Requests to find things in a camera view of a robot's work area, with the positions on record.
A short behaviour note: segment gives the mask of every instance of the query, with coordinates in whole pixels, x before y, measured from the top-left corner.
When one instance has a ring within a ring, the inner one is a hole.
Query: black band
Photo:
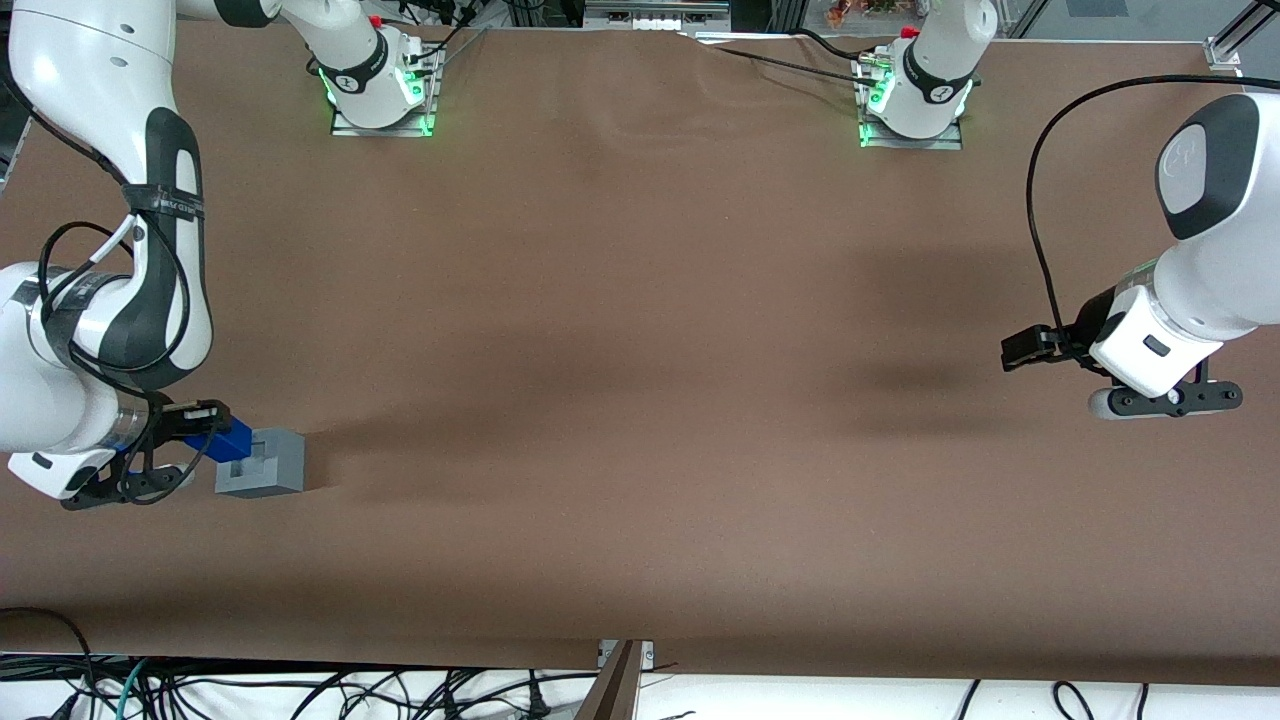
[[[343,70],[320,63],[320,72],[329,78],[329,85],[347,95],[357,95],[365,91],[365,85],[369,81],[383,72],[383,68],[387,67],[388,55],[387,36],[380,32],[374,32],[374,35],[378,37],[378,47],[374,47],[374,54],[364,63]]]
[[[205,201],[193,192],[164,184],[122,184],[129,208],[142,213],[172,215],[179,220],[205,218]]]
[[[266,27],[271,23],[259,0],[214,0],[214,6],[223,22],[232,27]]]
[[[49,347],[63,361],[63,365],[76,366],[72,364],[70,341],[76,336],[76,327],[79,325],[79,316],[88,309],[93,295],[102,290],[106,283],[119,279],[128,279],[128,275],[88,273],[72,283],[72,287],[61,292],[58,299],[49,299],[49,302],[58,300],[58,305],[50,313],[49,322],[45,323],[45,334],[49,338]]]
[[[906,46],[906,53],[902,54],[902,68],[906,70],[906,79],[920,88],[920,95],[924,96],[924,101],[929,105],[946,105],[957,92],[969,85],[969,78],[973,77],[973,70],[969,70],[969,74],[963,78],[956,79],[942,79],[937,76],[931,76],[915,59],[914,40]]]

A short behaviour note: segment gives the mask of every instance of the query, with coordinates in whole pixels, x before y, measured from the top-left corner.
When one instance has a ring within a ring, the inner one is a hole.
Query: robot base
[[[882,81],[886,65],[888,64],[888,55],[882,55],[881,50],[887,53],[888,47],[877,47],[874,54],[864,53],[860,59],[852,60],[850,65],[854,70],[854,77],[872,78],[877,82]],[[960,123],[957,120],[951,120],[951,124],[947,126],[947,129],[942,131],[942,135],[925,140],[904,137],[888,129],[884,120],[868,110],[872,95],[876,92],[878,92],[876,87],[863,85],[856,87],[858,140],[863,147],[901,147],[909,150],[960,150],[963,147]]]
[[[415,72],[421,73],[421,81],[410,83],[410,91],[420,90],[425,100],[399,122],[383,128],[362,128],[348,122],[334,108],[329,133],[338,137],[431,137],[435,135],[435,113],[440,102],[440,76],[444,73],[444,49],[424,59],[415,68]],[[333,100],[329,101],[329,105],[333,106]]]

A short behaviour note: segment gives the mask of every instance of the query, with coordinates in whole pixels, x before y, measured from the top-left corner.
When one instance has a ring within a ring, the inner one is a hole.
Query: metal bracket
[[[1181,380],[1164,397],[1146,397],[1138,391],[1116,384],[1089,398],[1093,414],[1110,420],[1130,418],[1187,418],[1235,410],[1244,402],[1244,391],[1229,380],[1211,380],[1208,360],[1196,365],[1192,380]]]
[[[63,509],[92,510],[102,505],[128,502],[128,497],[120,489],[123,483],[128,483],[133,488],[134,497],[145,498],[157,492],[168,492],[187,470],[186,465],[164,465],[152,470],[124,473],[123,468],[116,466],[122,464],[122,457],[116,455],[115,460],[111,461],[111,470],[106,478],[102,478],[100,473],[91,473],[92,477],[81,486],[79,492],[61,501]],[[189,483],[195,478],[195,474],[188,475],[186,482]]]
[[[947,126],[947,129],[942,131],[942,133],[937,137],[916,140],[913,137],[902,137],[901,135],[891,131],[888,126],[884,124],[884,120],[882,120],[876,113],[870,111],[869,106],[879,100],[878,94],[883,92],[884,87],[893,82],[890,63],[891,59],[888,54],[881,53],[881,47],[877,47],[874,53],[863,53],[859,59],[850,61],[854,77],[870,78],[879,83],[876,87],[858,85],[854,90],[854,99],[858,102],[859,145],[863,147],[900,147],[908,150],[963,149],[964,142],[960,136],[959,119],[952,119],[951,124]]]
[[[605,643],[613,643],[605,650]],[[640,671],[653,665],[653,643],[646,641],[604,641],[600,643],[604,669],[591,683],[586,700],[573,720],[632,720]]]
[[[622,641],[600,641],[600,648],[595,653],[596,667],[602,669],[604,667],[604,665],[609,661],[609,657],[613,656],[613,650],[618,647],[620,642]],[[653,657],[654,657],[653,641],[641,641],[640,644],[641,644],[640,651],[643,656],[641,660],[644,661],[640,669],[653,670]]]
[[[440,104],[440,82],[444,74],[445,50],[431,54],[406,72],[416,76],[404,81],[406,92],[421,94],[422,102],[412,108],[398,122],[383,128],[362,128],[347,120],[329,95],[333,120],[329,133],[337,137],[431,137],[435,135],[435,114]]]
[[[1204,41],[1204,59],[1208,60],[1210,69],[1235,73],[1239,77],[1240,47],[1267,27],[1277,13],[1280,13],[1277,0],[1249,0],[1239,15]]]
[[[1215,73],[1235,73],[1235,77],[1240,77],[1240,54],[1230,53],[1222,56],[1222,46],[1217,42],[1217,37],[1210,36],[1204,41],[1204,60],[1208,61],[1208,69]]]

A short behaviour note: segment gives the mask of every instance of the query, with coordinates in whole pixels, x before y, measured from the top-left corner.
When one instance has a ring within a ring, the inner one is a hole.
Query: white floor
[[[289,675],[289,679],[320,680],[325,675]],[[264,680],[266,676],[236,676]],[[381,674],[352,676],[364,683],[376,683]],[[440,680],[443,673],[406,675],[410,694],[424,697]],[[527,671],[485,673],[458,693],[458,700],[476,697],[488,691],[527,679]],[[966,680],[895,680],[838,678],[753,678],[732,675],[646,675],[640,691],[636,720],[669,720],[685,715],[689,720],[750,719],[827,719],[842,720],[955,720]],[[543,696],[550,707],[568,706],[586,696],[590,680],[545,682]],[[1129,720],[1134,717],[1138,685],[1114,683],[1080,683],[1096,720]],[[969,708],[969,720],[1059,720],[1048,682],[986,680]],[[396,684],[379,692],[403,697]],[[285,720],[307,694],[307,689],[227,688],[193,685],[184,696],[212,720]],[[0,683],[0,720],[28,720],[54,712],[69,696],[61,682]],[[507,696],[516,706],[526,707],[524,691]],[[302,720],[334,719],[342,707],[342,694],[330,691],[320,696],[301,715]],[[82,701],[74,717],[87,716]],[[1076,720],[1085,720],[1079,707],[1068,702]],[[442,714],[433,716],[440,720]],[[110,720],[105,707],[99,717]],[[351,714],[352,720],[392,720],[396,707],[376,701]],[[521,714],[502,703],[477,706],[466,715],[470,720],[518,719]],[[1192,685],[1155,685],[1146,710],[1147,720],[1275,720],[1280,717],[1280,688],[1224,688]]]

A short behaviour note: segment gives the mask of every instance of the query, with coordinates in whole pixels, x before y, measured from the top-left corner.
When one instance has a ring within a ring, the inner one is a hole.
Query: mounting plate
[[[329,135],[335,137],[431,137],[435,135],[435,113],[440,104],[444,54],[445,50],[442,47],[430,58],[410,68],[413,72],[424,73],[420,79],[410,82],[411,90],[421,88],[424,100],[421,105],[410,110],[399,122],[384,128],[362,128],[348,122],[330,99],[329,105],[333,108],[333,120],[329,124]]]
[[[604,667],[604,664],[609,661],[609,656],[613,655],[613,650],[618,647],[620,642],[622,642],[622,641],[600,641],[600,647],[599,647],[599,650],[595,651],[595,666],[596,667],[600,667],[600,669]],[[653,641],[641,641],[640,642],[640,653],[641,653],[641,657],[643,657],[643,660],[640,662],[640,669],[641,670],[653,670],[653,659],[654,659]]]
[[[874,53],[863,53],[861,58],[851,60],[849,64],[854,70],[854,77],[870,78],[876,82],[884,81],[884,76],[892,63],[887,53],[888,46],[882,45]],[[960,150],[964,147],[959,120],[951,120],[951,124],[947,126],[947,129],[942,131],[942,135],[927,140],[902,137],[891,131],[884,124],[884,120],[868,109],[872,102],[872,95],[876,92],[878,92],[878,88],[864,85],[859,85],[855,88],[855,100],[858,101],[858,138],[863,147],[900,147],[908,150]]]

